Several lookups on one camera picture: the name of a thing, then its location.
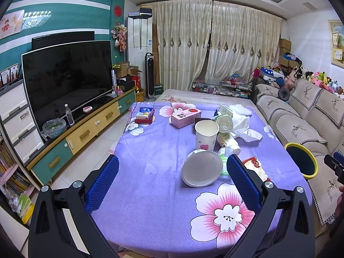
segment yellow ring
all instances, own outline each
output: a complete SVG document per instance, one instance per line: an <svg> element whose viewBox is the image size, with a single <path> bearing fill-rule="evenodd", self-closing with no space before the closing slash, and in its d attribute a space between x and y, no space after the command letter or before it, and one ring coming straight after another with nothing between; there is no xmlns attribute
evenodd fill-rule
<svg viewBox="0 0 344 258"><path fill-rule="evenodd" d="M316 174L318 173L318 162L316 161L316 159L315 159L314 155L312 154L312 152L310 152L303 145L300 145L299 143L294 143L294 142L287 143L284 146L284 148L287 149L290 146L298 147L298 148L302 149L304 152L306 152L309 155L309 157L312 159L314 167L315 167L314 174L313 175L305 175L305 174L302 174L302 173L301 174L307 180L311 180L312 178L314 178L316 176Z"/></svg>

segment pink flower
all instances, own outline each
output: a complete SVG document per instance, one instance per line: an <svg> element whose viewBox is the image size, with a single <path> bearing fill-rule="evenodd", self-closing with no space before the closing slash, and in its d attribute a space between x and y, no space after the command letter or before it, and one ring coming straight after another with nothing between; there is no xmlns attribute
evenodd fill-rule
<svg viewBox="0 0 344 258"><path fill-rule="evenodd" d="M204 192L196 198L196 209L204 215L190 222L197 241L216 238L217 248L233 246L244 233L254 212L247 209L235 185L221 184L217 194Z"/></svg>
<svg viewBox="0 0 344 258"><path fill-rule="evenodd" d="M172 106L163 106L159 114L163 117L170 117L170 123L171 123L171 115L176 112L180 113L183 110L195 108L196 106L194 104L185 104L185 103L172 103Z"/></svg>

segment television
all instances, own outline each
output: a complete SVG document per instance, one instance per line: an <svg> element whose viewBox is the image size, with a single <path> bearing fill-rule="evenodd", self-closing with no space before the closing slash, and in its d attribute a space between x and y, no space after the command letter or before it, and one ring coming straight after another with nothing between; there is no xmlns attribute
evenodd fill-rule
<svg viewBox="0 0 344 258"><path fill-rule="evenodd" d="M31 50L35 51L43 47L75 43L77 41L94 40L94 31L63 32L50 34L31 39Z"/></svg>
<svg viewBox="0 0 344 258"><path fill-rule="evenodd" d="M22 54L29 104L38 128L109 92L111 42L82 41L50 46Z"/></svg>

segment hand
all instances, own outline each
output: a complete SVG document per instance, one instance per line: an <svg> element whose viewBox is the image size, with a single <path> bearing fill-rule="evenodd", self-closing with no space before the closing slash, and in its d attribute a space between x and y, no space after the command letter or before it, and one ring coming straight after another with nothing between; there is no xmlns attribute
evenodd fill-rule
<svg viewBox="0 0 344 258"><path fill-rule="evenodd" d="M341 187L339 187L339 191L344 193L344 185L342 185ZM343 200L343 194L340 195L338 197L338 200L337 200L337 207L336 207L336 217L338 217L340 215L340 212L341 212L341 203L342 203L342 200Z"/></svg>

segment purple tablecloth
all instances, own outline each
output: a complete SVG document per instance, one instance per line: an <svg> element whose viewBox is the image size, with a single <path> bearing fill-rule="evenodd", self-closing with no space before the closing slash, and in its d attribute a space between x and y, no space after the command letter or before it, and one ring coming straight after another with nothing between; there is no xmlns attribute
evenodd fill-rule
<svg viewBox="0 0 344 258"><path fill-rule="evenodd" d="M135 103L132 116L139 107L152 106L155 121L151 125L129 121L115 150L119 172L92 217L107 240L142 254L215 256L239 239L253 213L242 203L231 179L220 177L204 188L191 188L183 182L180 172L187 155L195 150L195 134L193 125L175 128L169 115L194 105ZM196 107L202 110L202 117L211 118L217 106ZM263 138L250 143L237 138L239 158L257 157L277 187L293 190L300 185L311 204L311 192L298 167L254 112L250 128ZM235 218L234 223L221 221L226 213ZM279 216L277 212L270 231L276 228Z"/></svg>

